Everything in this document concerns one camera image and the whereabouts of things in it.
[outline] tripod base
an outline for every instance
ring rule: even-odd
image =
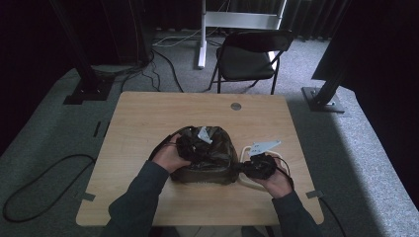
[[[332,100],[330,100],[327,105],[322,106],[315,103],[314,98],[317,96],[318,92],[320,91],[319,88],[314,87],[302,87],[302,93],[305,96],[305,99],[308,102],[310,109],[314,112],[332,112],[332,113],[339,113],[344,114],[345,109],[342,107],[338,97],[336,95],[333,96]]]
[[[115,76],[97,76],[100,83],[94,90],[84,90],[83,80],[80,80],[71,96],[67,96],[64,105],[81,105],[84,101],[106,101],[111,92]]]

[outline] black chair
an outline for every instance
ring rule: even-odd
[[[290,48],[293,34],[290,31],[246,31],[234,32],[225,38],[221,47],[216,50],[216,66],[213,71],[208,90],[212,83],[217,83],[217,92],[221,91],[222,82],[255,81],[271,79],[271,95],[274,95],[280,68],[280,56]],[[277,51],[278,54],[270,59],[268,52]],[[218,71],[218,80],[214,82]]]

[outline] hand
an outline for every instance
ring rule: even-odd
[[[170,143],[162,146],[162,148],[156,153],[153,157],[152,162],[163,167],[169,174],[173,173],[175,170],[188,166],[191,164],[190,161],[187,161],[179,156],[178,149],[176,148],[176,139],[181,135],[176,134],[170,139]]]
[[[278,168],[286,172],[286,169],[281,165],[279,159],[275,159]],[[273,198],[282,198],[293,191],[288,178],[276,170],[275,173],[267,180],[251,179],[252,181],[263,186]]]

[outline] black curtain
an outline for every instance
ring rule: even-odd
[[[414,0],[353,0],[313,75],[314,79],[333,80],[334,71],[345,69],[342,85],[355,92],[416,206],[418,12],[419,2]]]

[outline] small round sticker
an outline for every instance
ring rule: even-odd
[[[240,111],[240,110],[241,110],[241,105],[240,105],[240,104],[238,104],[238,103],[233,103],[233,104],[231,104],[231,108],[232,108],[234,111]]]

